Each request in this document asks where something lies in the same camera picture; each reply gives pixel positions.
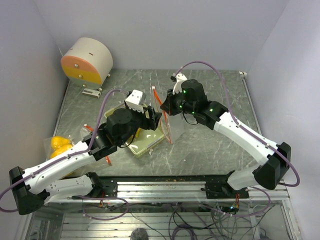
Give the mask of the pale green plastic basket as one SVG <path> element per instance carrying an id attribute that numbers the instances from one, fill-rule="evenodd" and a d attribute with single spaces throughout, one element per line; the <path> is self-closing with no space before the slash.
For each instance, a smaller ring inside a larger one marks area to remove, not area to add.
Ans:
<path id="1" fill-rule="evenodd" d="M 116 108 L 112 108 L 105 112 L 104 116 L 107 120 L 107 117 L 110 116 L 116 109 L 128 108 L 125 105 L 119 105 Z M 122 146 L 119 148 L 129 148 L 135 156 L 141 156 L 148 149 L 152 148 L 155 144 L 163 140 L 164 134 L 162 133 L 160 127 L 158 126 L 156 130 L 144 130 L 139 128 L 134 137 L 130 137 Z"/>

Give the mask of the small white clip block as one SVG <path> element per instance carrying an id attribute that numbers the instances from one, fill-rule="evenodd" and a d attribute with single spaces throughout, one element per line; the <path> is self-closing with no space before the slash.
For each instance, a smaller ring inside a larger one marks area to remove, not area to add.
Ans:
<path id="1" fill-rule="evenodd" d="M 101 92 L 99 90 L 93 90 L 89 88 L 84 88 L 82 90 L 82 94 L 85 96 L 93 97 L 99 99 L 101 96 Z"/>

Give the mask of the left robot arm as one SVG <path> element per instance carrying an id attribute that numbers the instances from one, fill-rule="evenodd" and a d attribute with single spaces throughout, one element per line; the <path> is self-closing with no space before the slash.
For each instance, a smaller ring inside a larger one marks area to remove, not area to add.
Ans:
<path id="1" fill-rule="evenodd" d="M 86 135 L 69 150 L 37 166 L 23 169 L 19 166 L 9 171 L 16 211 L 27 215 L 40 209 L 61 193 L 55 181 L 85 165 L 94 163 L 117 151 L 138 129 L 153 130 L 158 127 L 162 113 L 151 106 L 142 112 L 128 107 L 118 108 L 106 121 Z"/>

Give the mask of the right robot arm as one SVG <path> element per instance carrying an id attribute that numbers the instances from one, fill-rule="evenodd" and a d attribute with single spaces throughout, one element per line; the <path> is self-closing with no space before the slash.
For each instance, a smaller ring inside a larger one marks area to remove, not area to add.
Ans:
<path id="1" fill-rule="evenodd" d="M 161 110 L 170 116 L 192 115 L 198 124 L 228 137 L 257 162 L 253 167 L 228 173 L 226 182 L 220 186 L 221 194 L 231 198 L 238 190 L 256 185 L 275 189 L 290 168 L 291 147 L 263 137 L 232 117 L 227 107 L 208 100 L 203 85 L 196 79 L 187 79 L 182 73 L 172 79 L 175 85 L 167 91 Z"/>

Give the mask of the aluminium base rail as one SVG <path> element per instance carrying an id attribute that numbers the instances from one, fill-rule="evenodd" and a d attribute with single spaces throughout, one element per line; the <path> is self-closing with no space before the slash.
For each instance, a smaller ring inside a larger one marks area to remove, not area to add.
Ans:
<path id="1" fill-rule="evenodd" d="M 233 200 L 237 197 L 266 198 L 255 185 L 232 189 L 227 184 L 226 175 L 98 176 L 89 172 L 81 177 L 61 180 L 38 175 L 25 184 L 32 194 L 45 203 L 103 199 L 127 202 L 205 202 Z"/>

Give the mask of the yellow bell pepper toy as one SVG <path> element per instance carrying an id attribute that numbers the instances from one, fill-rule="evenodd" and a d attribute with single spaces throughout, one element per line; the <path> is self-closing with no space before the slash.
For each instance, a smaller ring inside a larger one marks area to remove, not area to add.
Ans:
<path id="1" fill-rule="evenodd" d="M 67 150 L 71 149 L 73 147 L 72 144 L 66 144 L 66 145 L 63 145 L 59 148 L 57 148 L 56 150 L 53 151 L 53 153 L 50 155 L 50 159 L 66 152 Z"/>

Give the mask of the yellow lemon toy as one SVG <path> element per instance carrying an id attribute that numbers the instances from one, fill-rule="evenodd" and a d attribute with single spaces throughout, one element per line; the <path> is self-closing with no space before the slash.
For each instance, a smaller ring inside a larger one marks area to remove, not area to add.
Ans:
<path id="1" fill-rule="evenodd" d="M 72 142 L 70 139 L 62 136 L 54 136 L 50 140 L 50 146 L 53 150 L 57 150 L 63 146 L 71 145 Z"/>

